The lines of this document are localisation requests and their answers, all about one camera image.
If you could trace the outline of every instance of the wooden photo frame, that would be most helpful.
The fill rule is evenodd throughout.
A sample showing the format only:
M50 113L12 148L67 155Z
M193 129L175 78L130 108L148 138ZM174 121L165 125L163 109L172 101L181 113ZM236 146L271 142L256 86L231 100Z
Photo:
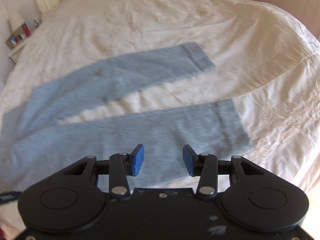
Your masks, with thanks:
M15 48L19 42L22 41L22 38L18 35L12 34L6 41L5 44L8 45L9 48Z

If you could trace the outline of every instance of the metal pin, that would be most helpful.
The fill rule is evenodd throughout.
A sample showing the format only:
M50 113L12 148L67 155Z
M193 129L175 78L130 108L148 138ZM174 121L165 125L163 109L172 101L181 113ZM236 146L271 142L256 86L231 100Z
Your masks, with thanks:
M215 190L213 187L206 186L206 187L201 187L199 189L199 192L203 195L212 195L215 192Z
M116 195L124 195L127 193L127 189L125 187L122 187L122 186L117 186L117 187L113 187L111 192L113 194L116 194Z
M161 198L165 198L165 197L167 197L168 195L166 194L166 193L160 193L159 194L159 197L161 197Z

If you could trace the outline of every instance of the table lamp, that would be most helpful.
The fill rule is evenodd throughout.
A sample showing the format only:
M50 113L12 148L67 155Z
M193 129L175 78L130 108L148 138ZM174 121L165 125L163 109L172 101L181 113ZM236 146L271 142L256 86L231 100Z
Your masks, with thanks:
M14 12L9 17L10 25L12 32L14 34L20 35L21 33L25 33L27 37L31 35L31 32L29 31L28 26L26 25L26 21L21 16L20 13Z

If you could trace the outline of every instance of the blue gripper pad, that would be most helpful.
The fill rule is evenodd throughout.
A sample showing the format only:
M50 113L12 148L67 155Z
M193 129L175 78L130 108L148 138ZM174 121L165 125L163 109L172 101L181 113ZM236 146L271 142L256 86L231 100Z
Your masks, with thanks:
M190 176L194 176L194 170L193 170L193 158L190 152L187 150L186 145L182 149L182 158L184 161L184 164L186 165L186 168L189 172Z
M132 176L137 176L144 160L144 146L142 144L138 144L131 154L134 155Z

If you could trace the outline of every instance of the lampshade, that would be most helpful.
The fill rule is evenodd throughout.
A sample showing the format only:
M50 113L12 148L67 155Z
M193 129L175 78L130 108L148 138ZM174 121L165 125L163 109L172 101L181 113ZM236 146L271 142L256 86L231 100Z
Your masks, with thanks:
M12 32L15 32L16 30L18 30L21 27L21 25L25 23L25 20L23 19L21 14L18 12L14 12L12 15L10 15L9 21L10 21Z

